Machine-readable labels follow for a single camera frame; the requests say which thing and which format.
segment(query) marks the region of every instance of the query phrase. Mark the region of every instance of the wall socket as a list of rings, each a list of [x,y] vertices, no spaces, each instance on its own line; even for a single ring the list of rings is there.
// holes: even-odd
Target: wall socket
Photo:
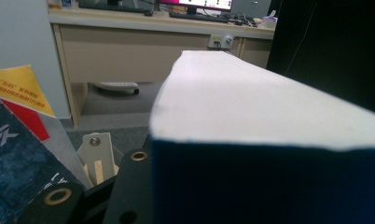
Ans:
[[[210,41],[208,42],[208,48],[210,49],[231,49],[233,46],[234,36],[232,35],[211,35]]]

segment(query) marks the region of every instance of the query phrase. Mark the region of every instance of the monitor screen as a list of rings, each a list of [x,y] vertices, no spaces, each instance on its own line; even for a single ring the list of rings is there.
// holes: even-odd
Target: monitor screen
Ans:
[[[196,11],[196,8],[217,11],[231,11],[232,0],[157,0],[159,4],[187,7],[187,13]]]

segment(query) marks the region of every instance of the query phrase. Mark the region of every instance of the office wall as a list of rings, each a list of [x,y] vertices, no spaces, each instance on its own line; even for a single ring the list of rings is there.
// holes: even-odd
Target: office wall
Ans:
[[[54,113],[70,112],[46,0],[0,0],[0,68],[30,64]]]

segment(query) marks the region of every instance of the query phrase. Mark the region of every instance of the yellow label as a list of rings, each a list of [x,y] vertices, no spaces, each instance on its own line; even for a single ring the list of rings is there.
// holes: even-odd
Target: yellow label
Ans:
[[[55,118],[31,65],[0,69],[0,98]]]

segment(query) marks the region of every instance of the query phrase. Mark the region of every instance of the desk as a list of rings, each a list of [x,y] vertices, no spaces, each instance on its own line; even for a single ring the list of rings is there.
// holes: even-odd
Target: desk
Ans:
[[[83,8],[51,9],[65,90],[75,125],[89,82],[163,81],[182,50],[208,50],[210,35],[235,36],[230,53],[261,67],[269,58],[273,30],[228,23],[153,17]]]

